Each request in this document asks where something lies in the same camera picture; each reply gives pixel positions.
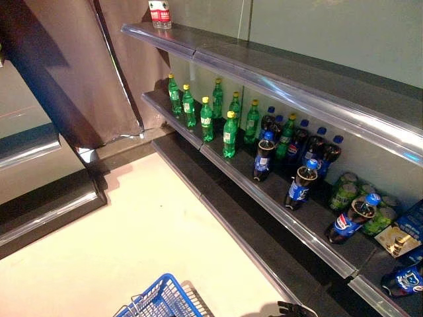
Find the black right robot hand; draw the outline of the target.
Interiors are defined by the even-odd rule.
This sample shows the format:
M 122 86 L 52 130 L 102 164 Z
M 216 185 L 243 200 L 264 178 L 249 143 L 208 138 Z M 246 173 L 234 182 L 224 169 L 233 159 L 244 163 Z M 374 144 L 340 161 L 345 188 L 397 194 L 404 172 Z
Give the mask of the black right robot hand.
M 317 317 L 314 310 L 300 304 L 278 301 L 280 316 L 285 317 Z

